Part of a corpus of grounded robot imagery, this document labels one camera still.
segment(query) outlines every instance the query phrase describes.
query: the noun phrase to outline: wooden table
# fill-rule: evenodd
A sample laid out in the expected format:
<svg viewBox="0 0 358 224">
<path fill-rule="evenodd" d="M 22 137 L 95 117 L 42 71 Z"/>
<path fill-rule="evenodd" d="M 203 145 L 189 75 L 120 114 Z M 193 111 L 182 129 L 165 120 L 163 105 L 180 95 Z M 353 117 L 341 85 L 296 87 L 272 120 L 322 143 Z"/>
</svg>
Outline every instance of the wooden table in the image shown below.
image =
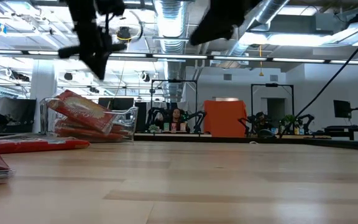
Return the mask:
<svg viewBox="0 0 358 224">
<path fill-rule="evenodd" d="M 0 224 L 358 223 L 358 151 L 135 142 L 3 155 Z"/>
</svg>

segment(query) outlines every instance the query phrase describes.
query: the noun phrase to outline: clear plastic container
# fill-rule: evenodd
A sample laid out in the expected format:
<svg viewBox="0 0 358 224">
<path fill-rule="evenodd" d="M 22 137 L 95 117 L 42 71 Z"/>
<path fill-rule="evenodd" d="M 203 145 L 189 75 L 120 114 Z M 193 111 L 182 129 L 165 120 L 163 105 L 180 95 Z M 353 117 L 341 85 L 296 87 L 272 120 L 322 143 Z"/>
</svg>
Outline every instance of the clear plastic container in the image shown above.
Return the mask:
<svg viewBox="0 0 358 224">
<path fill-rule="evenodd" d="M 127 111 L 110 111 L 103 108 L 103 128 L 95 126 L 93 111 L 87 107 L 81 107 L 79 120 L 73 119 L 72 114 L 61 114 L 51 109 L 56 105 L 65 106 L 65 102 L 59 98 L 46 98 L 40 102 L 41 133 L 59 137 L 74 137 L 89 142 L 123 142 L 133 141 L 136 128 L 138 108 L 132 107 Z"/>
</svg>

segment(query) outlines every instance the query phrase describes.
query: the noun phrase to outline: black monitor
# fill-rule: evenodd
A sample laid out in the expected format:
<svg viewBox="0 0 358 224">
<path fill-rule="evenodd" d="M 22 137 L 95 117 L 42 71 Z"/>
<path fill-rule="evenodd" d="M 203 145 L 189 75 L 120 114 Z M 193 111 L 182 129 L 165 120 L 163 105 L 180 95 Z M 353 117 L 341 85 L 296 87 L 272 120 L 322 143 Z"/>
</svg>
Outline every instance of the black monitor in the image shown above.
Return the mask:
<svg viewBox="0 0 358 224">
<path fill-rule="evenodd" d="M 334 112 L 336 118 L 352 118 L 351 103 L 348 101 L 334 100 Z"/>
</svg>

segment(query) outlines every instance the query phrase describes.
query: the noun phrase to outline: ceiling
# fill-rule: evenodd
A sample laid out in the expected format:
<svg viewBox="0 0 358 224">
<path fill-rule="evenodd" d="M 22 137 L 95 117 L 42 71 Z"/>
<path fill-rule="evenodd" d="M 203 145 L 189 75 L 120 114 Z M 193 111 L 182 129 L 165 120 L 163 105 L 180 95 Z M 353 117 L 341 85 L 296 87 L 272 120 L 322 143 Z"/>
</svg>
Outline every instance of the ceiling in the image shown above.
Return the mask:
<svg viewBox="0 0 358 224">
<path fill-rule="evenodd" d="M 187 7 L 186 18 L 186 38 L 190 36 L 196 25 L 203 18 L 205 10 L 208 8 L 208 0 L 190 1 Z M 78 44 L 78 39 L 73 30 L 73 22 L 67 7 L 55 6 L 58 5 L 55 1 L 0 1 L 0 24 L 6 27 L 6 34 L 0 35 L 0 49 L 18 49 L 18 50 L 57 50 L 68 45 Z M 341 7 L 342 10 L 351 10 L 358 7 L 358 0 L 340 0 L 340 1 L 312 1 L 312 0 L 293 0 L 288 6 L 285 6 L 279 13 L 281 15 L 302 15 L 311 16 L 320 12 L 330 12 L 333 9 Z M 144 23 L 144 37 L 138 42 L 129 44 L 127 52 L 161 52 L 160 41 L 155 38 L 158 37 L 158 29 L 156 25 L 155 13 L 151 10 L 133 10 Z M 23 20 L 23 17 L 17 18 L 12 16 L 12 12 L 16 14 L 31 14 L 34 19 Z M 110 23 L 111 32 L 115 33 L 120 26 L 131 26 L 136 30 L 139 27 L 137 19 L 129 13 L 129 10 L 124 14 L 124 20 L 113 19 Z M 103 17 L 98 17 L 98 21 L 102 23 Z M 207 54 L 212 52 L 220 52 L 225 54 L 228 49 L 231 49 L 237 42 L 238 36 L 232 37 L 231 40 L 214 40 L 209 43 L 206 49 Z M 315 54 L 313 47 L 290 47 L 281 45 L 261 45 L 260 48 L 249 47 L 247 52 L 250 56 L 274 56 L 274 57 L 303 57 L 314 58 L 320 57 L 321 54 Z M 344 59 L 349 55 L 346 52 L 351 52 L 354 47 L 344 47 L 345 51 L 335 55 L 324 55 L 330 58 Z M 186 44 L 186 54 L 199 54 L 200 48 Z M 0 83 L 25 83 L 22 81 L 12 80 L 6 75 L 6 69 L 15 70 L 26 74 L 31 78 L 32 74 L 31 58 L 0 58 Z M 78 78 L 73 81 L 64 79 L 66 72 L 72 73 L 89 73 L 88 68 L 77 60 L 59 60 L 56 61 L 59 68 L 62 68 L 59 74 L 59 85 L 114 85 L 114 86 L 139 86 L 139 90 L 133 90 L 130 94 L 147 96 L 149 94 L 149 83 L 145 83 L 139 79 L 139 74 L 142 72 L 148 73 L 152 78 L 164 79 L 163 62 L 145 62 L 145 61 L 109 61 L 106 69 L 106 79 L 104 82 L 97 81 L 93 78 Z M 191 66 L 194 61 L 188 62 L 186 65 Z M 253 69 L 259 67 L 259 62 L 250 62 L 246 67 Z M 293 64 L 288 63 L 265 63 L 264 67 L 280 68 L 283 72 L 292 67 Z M 101 88 L 106 90 L 107 95 L 114 95 L 116 87 Z M 0 90 L 12 92 L 20 97 L 28 97 L 30 88 L 27 86 L 4 86 Z M 82 95 L 91 95 L 87 88 L 73 88 L 77 93 Z"/>
</svg>

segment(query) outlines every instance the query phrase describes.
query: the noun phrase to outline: ceiling pipe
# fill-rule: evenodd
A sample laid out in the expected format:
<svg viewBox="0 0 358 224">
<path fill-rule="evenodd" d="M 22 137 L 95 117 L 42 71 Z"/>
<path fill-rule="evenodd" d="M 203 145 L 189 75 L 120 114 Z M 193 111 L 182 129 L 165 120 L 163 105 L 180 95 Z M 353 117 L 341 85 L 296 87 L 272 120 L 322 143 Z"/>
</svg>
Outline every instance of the ceiling pipe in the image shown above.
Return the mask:
<svg viewBox="0 0 358 224">
<path fill-rule="evenodd" d="M 247 37 L 247 30 L 260 25 L 270 24 L 274 17 L 290 0 L 264 0 L 246 15 L 243 23 L 244 35 L 234 44 L 234 47 L 227 53 L 230 56 L 242 56 L 249 45 L 243 44 Z"/>
<path fill-rule="evenodd" d="M 157 16 L 158 35 L 160 37 L 174 37 L 171 40 L 161 40 L 162 52 L 165 54 L 183 54 L 185 42 L 180 40 L 186 34 L 187 2 L 175 0 L 154 0 Z M 165 79 L 185 79 L 184 67 L 180 62 L 164 62 Z M 167 85 L 171 102 L 181 100 L 183 85 Z"/>
</svg>

